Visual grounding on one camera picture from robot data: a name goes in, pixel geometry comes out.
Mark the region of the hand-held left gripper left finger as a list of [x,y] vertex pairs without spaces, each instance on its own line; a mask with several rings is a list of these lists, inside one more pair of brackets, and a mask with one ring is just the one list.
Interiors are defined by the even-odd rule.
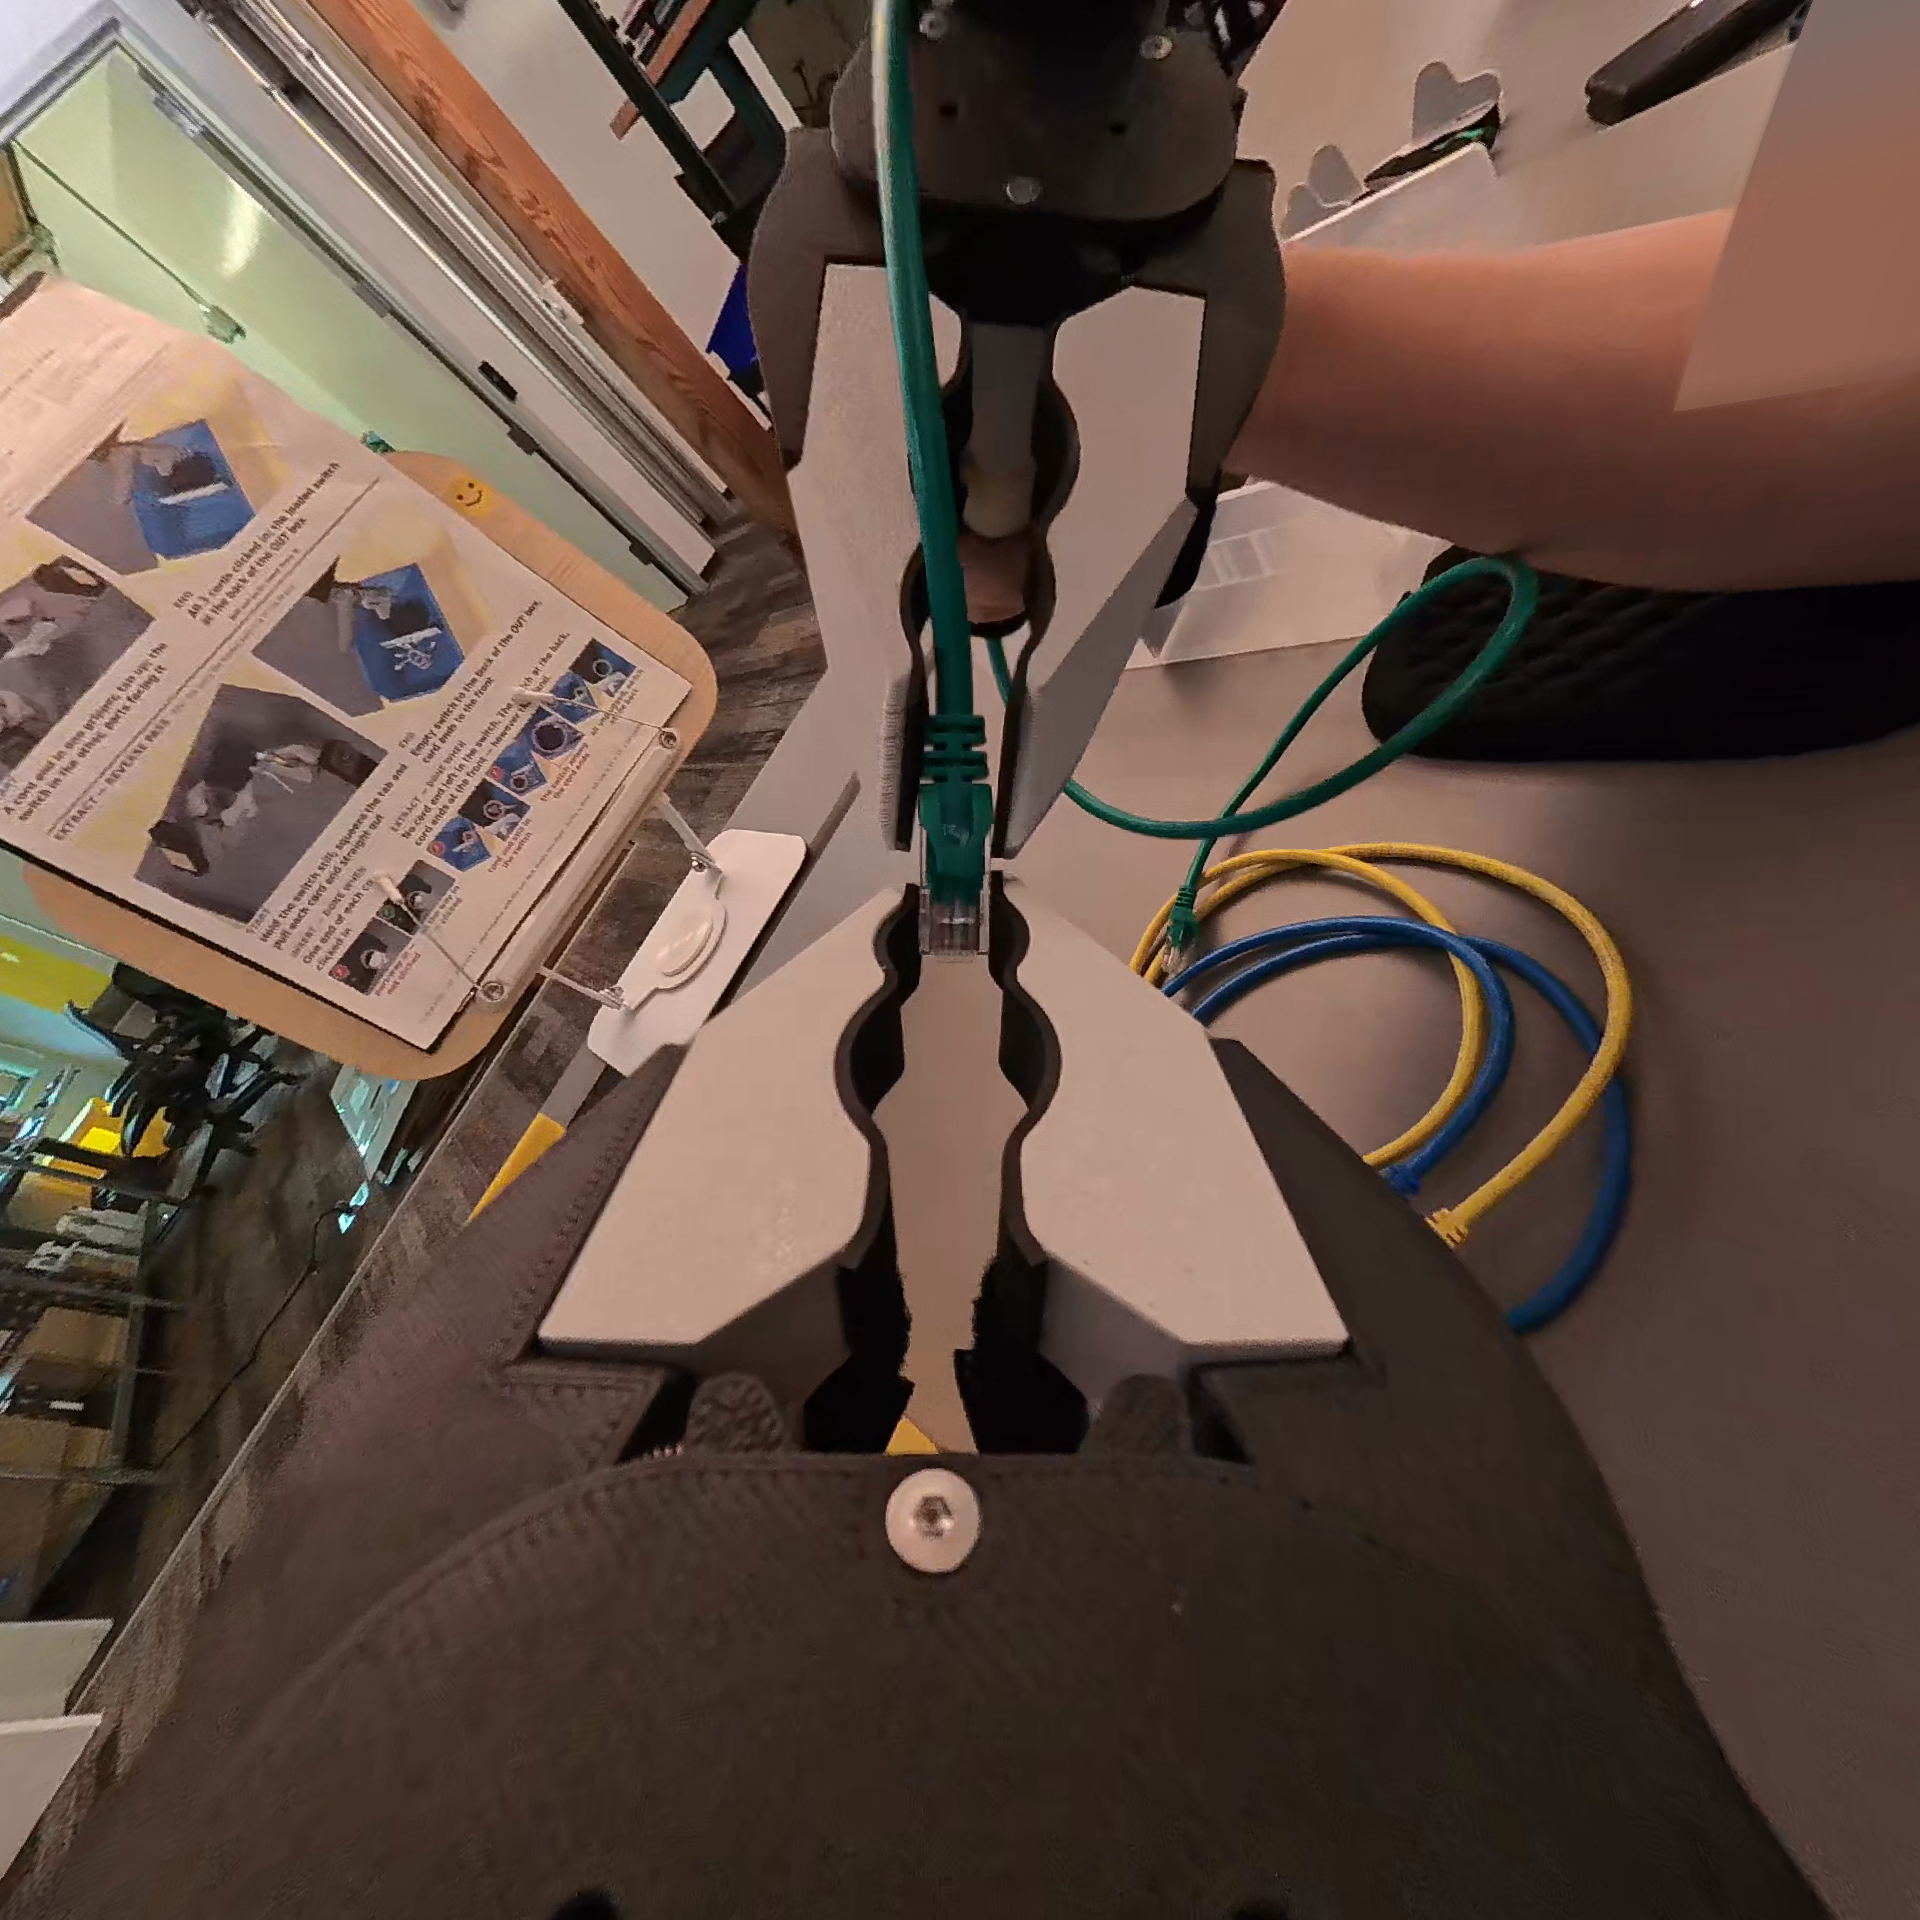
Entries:
[[802,1444],[890,1444],[910,1386],[890,1150],[920,885],[881,890],[679,1057],[539,1350],[749,1374]]

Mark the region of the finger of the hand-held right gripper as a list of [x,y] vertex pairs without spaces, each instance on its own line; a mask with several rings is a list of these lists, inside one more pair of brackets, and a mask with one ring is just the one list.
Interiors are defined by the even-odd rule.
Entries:
[[1041,525],[1047,617],[1003,721],[997,857],[1015,857],[1076,774],[1107,696],[1191,528],[1186,439],[1205,300],[1131,284],[1053,333],[1076,468]]
[[820,271],[807,388],[807,581],[827,686],[856,708],[856,768],[875,836],[909,853],[929,721],[929,592],[881,265]]

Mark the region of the clear plastic container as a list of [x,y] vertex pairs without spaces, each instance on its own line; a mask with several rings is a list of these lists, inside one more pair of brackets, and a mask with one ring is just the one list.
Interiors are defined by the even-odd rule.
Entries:
[[1359,641],[1433,566],[1440,542],[1332,507],[1277,482],[1212,500],[1212,528],[1178,618],[1131,670]]

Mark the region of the black mesh wrist rest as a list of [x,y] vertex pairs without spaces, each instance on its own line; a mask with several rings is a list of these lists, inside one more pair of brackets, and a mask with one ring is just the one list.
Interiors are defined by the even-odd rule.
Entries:
[[1920,721],[1920,581],[1678,592],[1536,574],[1516,650],[1415,755],[1709,765],[1863,750]]

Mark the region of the wooden post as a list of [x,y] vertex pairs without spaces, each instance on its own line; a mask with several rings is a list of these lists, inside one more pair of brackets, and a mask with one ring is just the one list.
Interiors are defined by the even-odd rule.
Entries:
[[732,500],[786,544],[798,501],[770,422],[716,369],[716,362],[657,300],[574,184],[546,165],[505,102],[460,65],[420,3],[343,0],[314,3],[383,94],[470,184],[539,277],[577,308],[608,368],[665,411],[665,422],[732,490]]

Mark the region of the person's right hand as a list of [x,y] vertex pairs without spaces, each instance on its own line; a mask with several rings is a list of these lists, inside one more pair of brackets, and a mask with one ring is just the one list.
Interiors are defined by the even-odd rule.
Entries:
[[960,525],[960,574],[970,632],[1015,632],[1030,618],[1032,528],[979,536]]

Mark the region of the yellow plastic bin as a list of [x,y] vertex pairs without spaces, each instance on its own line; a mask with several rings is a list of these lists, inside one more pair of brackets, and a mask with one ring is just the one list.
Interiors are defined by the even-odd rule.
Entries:
[[[480,1212],[521,1172],[531,1172],[559,1138],[567,1135],[560,1119],[553,1116],[535,1116],[524,1123],[524,1135],[515,1138],[515,1150],[505,1156],[505,1169],[492,1172],[492,1182],[478,1191],[470,1212]],[[910,1421],[899,1418],[888,1452],[937,1452],[937,1444]]]

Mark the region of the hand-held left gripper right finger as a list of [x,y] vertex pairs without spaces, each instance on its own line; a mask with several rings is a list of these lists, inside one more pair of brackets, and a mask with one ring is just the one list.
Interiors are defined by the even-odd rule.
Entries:
[[1339,1355],[1348,1324],[1211,1032],[1022,879],[992,885],[1003,1143],[977,1446],[1076,1446],[1131,1379]]

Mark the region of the white stand base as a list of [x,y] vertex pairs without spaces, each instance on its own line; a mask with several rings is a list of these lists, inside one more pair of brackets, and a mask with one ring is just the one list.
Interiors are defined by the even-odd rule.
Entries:
[[623,1079],[690,1045],[742,977],[760,935],[802,879],[807,836],[728,828],[679,879],[588,1021],[588,1057]]

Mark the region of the person's right forearm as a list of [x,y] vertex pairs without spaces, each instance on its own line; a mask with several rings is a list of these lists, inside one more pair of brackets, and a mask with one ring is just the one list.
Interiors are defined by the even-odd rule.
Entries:
[[1511,253],[1281,251],[1228,472],[1625,591],[1916,581],[1916,369],[1678,408],[1736,214]]

